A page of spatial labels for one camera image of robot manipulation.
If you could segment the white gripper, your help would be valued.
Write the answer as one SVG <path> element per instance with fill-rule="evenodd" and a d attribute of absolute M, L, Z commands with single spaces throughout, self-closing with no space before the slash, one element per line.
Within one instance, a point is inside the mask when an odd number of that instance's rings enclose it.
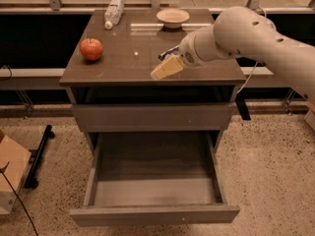
<path fill-rule="evenodd" d="M 171 54 L 151 72 L 154 80 L 161 80 L 183 70 L 186 66 L 197 67 L 214 59 L 213 32 L 209 29 L 198 29 L 188 33 L 179 44 L 179 56 Z"/>

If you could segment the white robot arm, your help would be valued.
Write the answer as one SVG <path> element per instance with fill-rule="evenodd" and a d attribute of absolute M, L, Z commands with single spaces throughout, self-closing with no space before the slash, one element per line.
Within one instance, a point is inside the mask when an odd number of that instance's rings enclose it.
<path fill-rule="evenodd" d="M 161 80 L 186 67 L 236 57 L 264 65 L 315 103 L 315 47 L 279 33 L 272 21 L 245 7 L 228 8 L 212 25 L 188 33 L 163 54 L 151 77 Z"/>

